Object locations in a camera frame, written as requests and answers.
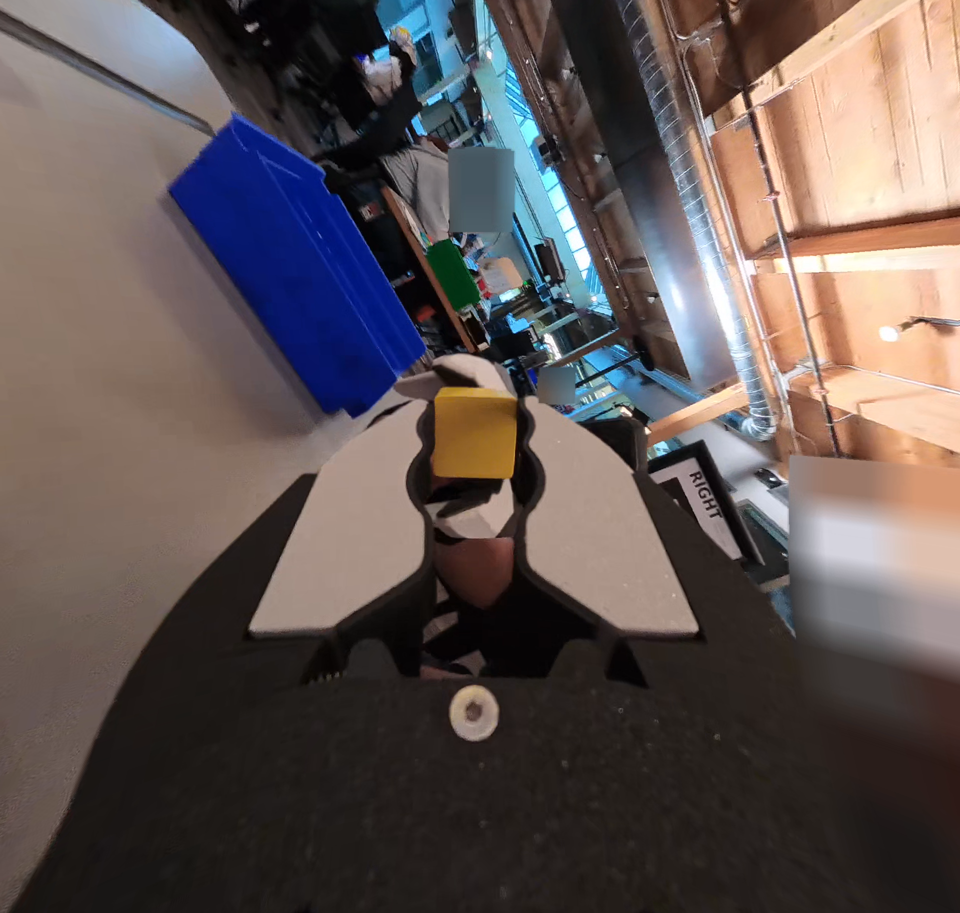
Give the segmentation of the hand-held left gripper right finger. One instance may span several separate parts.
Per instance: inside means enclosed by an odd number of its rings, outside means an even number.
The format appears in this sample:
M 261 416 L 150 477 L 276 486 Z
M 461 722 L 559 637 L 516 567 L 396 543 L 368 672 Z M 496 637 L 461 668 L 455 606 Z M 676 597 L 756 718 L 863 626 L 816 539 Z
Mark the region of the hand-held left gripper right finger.
M 630 639 L 688 640 L 698 621 L 642 497 L 638 475 L 603 439 L 523 400 L 533 471 L 521 563 L 585 619 Z

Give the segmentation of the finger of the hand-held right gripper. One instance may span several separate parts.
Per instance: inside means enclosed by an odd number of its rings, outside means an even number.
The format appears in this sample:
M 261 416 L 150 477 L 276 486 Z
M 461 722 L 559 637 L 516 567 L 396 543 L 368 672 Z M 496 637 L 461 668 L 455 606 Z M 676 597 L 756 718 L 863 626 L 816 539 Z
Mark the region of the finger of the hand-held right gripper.
M 433 402 L 446 389 L 480 390 L 518 397 L 504 367 L 479 354 L 451 353 L 435 358 L 430 367 L 398 379 L 393 391 L 411 401 Z
M 428 496 L 438 532 L 452 540 L 486 540 L 503 530 L 502 486 L 440 486 Z

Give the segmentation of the blue plastic bin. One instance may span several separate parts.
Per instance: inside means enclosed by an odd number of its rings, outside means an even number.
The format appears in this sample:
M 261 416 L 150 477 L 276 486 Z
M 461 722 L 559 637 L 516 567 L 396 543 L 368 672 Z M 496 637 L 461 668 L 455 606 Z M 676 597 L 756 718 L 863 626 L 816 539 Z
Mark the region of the blue plastic bin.
M 244 116 L 169 192 L 323 412 L 360 417 L 425 354 L 321 167 Z

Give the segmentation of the printed marker board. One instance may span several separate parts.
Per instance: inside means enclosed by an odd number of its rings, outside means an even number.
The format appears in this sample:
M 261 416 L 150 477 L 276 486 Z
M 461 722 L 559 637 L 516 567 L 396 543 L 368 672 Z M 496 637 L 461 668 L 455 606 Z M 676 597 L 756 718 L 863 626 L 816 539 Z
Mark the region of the printed marker board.
M 647 473 L 702 533 L 742 566 L 765 565 L 709 447 L 697 440 L 650 459 Z

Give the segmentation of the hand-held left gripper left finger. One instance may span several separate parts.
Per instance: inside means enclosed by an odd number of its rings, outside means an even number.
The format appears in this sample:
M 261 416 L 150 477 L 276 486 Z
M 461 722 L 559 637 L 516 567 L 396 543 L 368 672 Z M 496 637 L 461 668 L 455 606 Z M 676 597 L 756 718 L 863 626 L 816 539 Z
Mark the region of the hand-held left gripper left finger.
M 429 528 L 409 476 L 428 405 L 356 433 L 318 470 L 247 631 L 256 639 L 347 630 L 426 578 Z

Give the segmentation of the yellow wooden cube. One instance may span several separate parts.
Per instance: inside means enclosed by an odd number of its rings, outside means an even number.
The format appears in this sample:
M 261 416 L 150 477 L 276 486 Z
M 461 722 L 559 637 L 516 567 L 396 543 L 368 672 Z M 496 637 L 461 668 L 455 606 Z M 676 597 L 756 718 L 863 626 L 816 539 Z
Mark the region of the yellow wooden cube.
M 507 391 L 446 387 L 433 400 L 433 474 L 507 480 L 514 475 L 519 400 Z

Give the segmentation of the green box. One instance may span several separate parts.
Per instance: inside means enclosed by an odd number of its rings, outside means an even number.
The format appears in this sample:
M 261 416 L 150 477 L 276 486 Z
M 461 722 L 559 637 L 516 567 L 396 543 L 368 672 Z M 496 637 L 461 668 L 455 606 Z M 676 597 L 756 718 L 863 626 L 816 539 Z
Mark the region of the green box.
M 444 239 L 426 248 L 426 259 L 441 292 L 455 311 L 478 305 L 481 292 L 460 247 Z

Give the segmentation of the silver ventilation duct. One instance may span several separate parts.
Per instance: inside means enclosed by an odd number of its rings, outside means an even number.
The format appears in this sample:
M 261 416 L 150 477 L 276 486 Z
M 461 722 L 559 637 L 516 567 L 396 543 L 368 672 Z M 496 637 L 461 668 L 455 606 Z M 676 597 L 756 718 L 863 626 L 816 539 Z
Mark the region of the silver ventilation duct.
M 550 0 L 693 387 L 740 381 L 740 430 L 771 442 L 767 391 L 690 138 L 689 104 L 644 0 Z

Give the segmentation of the person's right hand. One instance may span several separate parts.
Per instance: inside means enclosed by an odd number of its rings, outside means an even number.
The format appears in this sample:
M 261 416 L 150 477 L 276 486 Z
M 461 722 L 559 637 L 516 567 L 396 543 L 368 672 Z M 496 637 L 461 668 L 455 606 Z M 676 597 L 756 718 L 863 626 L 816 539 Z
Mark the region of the person's right hand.
M 478 610 L 489 610 L 509 589 L 515 541 L 510 536 L 468 538 L 436 553 L 438 577 L 446 591 Z

